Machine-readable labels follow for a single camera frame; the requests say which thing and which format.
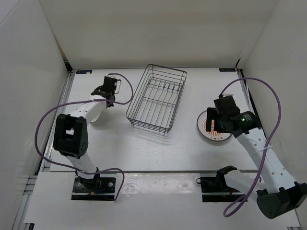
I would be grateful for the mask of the white plate spiral pattern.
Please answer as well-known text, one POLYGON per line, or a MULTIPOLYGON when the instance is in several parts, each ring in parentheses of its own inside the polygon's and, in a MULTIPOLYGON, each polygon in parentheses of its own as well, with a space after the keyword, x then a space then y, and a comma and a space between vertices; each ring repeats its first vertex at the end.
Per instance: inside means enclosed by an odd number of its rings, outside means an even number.
POLYGON ((93 118, 93 120, 91 121, 91 123, 96 122, 96 121, 99 119, 100 115, 101 115, 101 112, 93 118))

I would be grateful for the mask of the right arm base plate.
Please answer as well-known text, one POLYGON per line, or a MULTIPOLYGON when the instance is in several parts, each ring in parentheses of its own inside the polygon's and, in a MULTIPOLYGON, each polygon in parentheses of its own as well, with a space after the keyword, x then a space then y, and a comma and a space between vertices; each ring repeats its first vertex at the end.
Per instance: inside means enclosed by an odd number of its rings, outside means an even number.
POLYGON ((230 203, 243 195, 234 188, 217 185, 215 177, 200 177, 199 180, 203 203, 230 203))

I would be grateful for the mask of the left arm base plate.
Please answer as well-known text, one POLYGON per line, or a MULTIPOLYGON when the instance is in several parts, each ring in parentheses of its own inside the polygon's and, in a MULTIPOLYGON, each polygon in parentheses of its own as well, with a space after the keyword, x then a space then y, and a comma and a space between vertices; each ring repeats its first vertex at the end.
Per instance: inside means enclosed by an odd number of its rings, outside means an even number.
POLYGON ((75 177, 71 200, 75 201, 114 201, 115 177, 99 177, 95 182, 86 182, 85 179, 75 177))

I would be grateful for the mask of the wire dish rack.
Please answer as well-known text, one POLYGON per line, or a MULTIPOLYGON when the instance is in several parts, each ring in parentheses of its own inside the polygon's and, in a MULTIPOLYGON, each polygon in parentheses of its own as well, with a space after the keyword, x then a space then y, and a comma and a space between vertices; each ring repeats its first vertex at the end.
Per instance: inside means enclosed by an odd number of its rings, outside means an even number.
POLYGON ((166 136, 173 127, 187 76, 184 70, 147 65, 126 111, 131 125, 166 136))

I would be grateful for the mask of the white plate red pattern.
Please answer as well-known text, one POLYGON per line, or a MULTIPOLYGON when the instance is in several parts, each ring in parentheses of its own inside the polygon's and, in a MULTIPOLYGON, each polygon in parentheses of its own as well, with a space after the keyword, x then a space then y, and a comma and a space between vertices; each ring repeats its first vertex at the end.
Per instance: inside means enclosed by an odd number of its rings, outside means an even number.
POLYGON ((199 114, 196 127, 202 137, 212 144, 221 144, 223 145, 227 141, 229 141, 233 135, 228 133, 220 133, 214 130, 214 120, 212 120, 211 131, 206 131, 206 124, 207 124, 207 111, 203 111, 199 114))

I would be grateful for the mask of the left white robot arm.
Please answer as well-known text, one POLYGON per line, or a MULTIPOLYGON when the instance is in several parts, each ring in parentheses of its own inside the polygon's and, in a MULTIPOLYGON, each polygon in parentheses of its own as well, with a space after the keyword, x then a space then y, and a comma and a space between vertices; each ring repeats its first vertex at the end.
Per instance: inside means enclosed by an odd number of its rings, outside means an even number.
POLYGON ((98 168, 92 163, 87 149, 88 125, 96 121, 101 113, 113 106, 118 79, 105 76, 102 86, 97 87, 89 103, 82 104, 69 114, 60 114, 56 119, 53 148, 65 156, 77 171, 77 176, 84 180, 84 186, 90 192, 100 188, 101 181, 95 172, 98 168))

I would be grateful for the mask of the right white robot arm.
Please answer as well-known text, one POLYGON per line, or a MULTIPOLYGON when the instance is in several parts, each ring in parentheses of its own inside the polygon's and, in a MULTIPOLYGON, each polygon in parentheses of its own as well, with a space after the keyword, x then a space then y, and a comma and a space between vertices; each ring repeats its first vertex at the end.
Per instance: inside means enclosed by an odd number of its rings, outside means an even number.
POLYGON ((307 184, 297 182, 282 165, 264 136, 260 119, 251 111, 242 113, 231 95, 220 96, 214 105, 207 109, 206 131, 232 134, 260 174, 251 179, 236 167, 226 166, 216 173, 217 189, 240 191, 245 199, 253 199, 269 219, 300 207, 307 198, 307 184))

